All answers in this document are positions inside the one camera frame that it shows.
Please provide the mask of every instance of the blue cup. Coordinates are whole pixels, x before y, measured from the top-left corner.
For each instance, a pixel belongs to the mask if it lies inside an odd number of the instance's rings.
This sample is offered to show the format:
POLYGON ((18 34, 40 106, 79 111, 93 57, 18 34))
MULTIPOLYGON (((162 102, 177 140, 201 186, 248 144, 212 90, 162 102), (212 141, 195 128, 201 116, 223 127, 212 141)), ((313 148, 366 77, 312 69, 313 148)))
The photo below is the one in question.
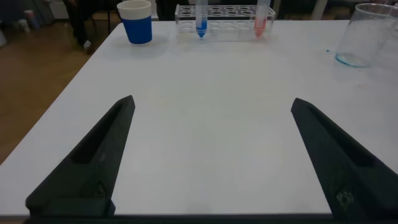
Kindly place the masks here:
POLYGON ((130 43, 144 44, 152 40, 149 1, 124 1, 118 4, 118 10, 130 43))

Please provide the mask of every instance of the test tube with blue liquid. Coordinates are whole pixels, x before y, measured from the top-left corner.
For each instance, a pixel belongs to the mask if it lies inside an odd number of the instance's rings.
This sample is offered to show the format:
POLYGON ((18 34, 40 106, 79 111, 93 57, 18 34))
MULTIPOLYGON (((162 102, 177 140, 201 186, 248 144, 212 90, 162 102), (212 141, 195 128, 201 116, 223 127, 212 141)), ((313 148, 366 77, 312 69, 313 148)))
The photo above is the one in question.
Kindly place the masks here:
POLYGON ((197 0, 196 2, 196 22, 197 32, 200 38, 202 38, 207 31, 207 5, 208 0, 197 0))

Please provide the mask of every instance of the test tube rack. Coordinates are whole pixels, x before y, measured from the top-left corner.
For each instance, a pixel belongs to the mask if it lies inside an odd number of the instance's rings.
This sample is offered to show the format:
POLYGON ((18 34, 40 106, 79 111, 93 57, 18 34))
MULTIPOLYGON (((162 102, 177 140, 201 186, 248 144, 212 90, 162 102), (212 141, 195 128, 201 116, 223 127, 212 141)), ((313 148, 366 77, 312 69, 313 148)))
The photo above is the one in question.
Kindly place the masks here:
POLYGON ((254 21, 257 6, 208 6, 208 25, 206 34, 200 38, 195 24, 195 6, 177 5, 175 23, 177 38, 191 38, 208 41, 250 41, 264 40, 271 35, 275 12, 269 8, 266 28, 262 36, 256 37, 254 21))

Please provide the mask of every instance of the chair leg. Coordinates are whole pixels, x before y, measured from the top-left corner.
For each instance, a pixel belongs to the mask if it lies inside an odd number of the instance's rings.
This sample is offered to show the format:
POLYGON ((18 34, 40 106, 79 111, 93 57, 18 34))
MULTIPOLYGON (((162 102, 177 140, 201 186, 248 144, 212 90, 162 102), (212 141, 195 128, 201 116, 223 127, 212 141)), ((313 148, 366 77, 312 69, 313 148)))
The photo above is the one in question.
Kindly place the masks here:
POLYGON ((108 35, 111 34, 111 13, 108 10, 108 35))

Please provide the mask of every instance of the shoe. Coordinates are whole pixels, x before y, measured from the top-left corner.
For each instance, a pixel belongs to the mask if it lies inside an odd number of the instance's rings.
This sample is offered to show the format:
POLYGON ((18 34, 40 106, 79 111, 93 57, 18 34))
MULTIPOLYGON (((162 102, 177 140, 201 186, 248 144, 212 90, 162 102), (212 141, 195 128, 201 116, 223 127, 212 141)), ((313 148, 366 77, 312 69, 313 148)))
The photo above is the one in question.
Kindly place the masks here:
POLYGON ((83 49, 85 50, 86 54, 89 55, 93 52, 94 46, 89 40, 86 40, 86 42, 83 44, 83 49))

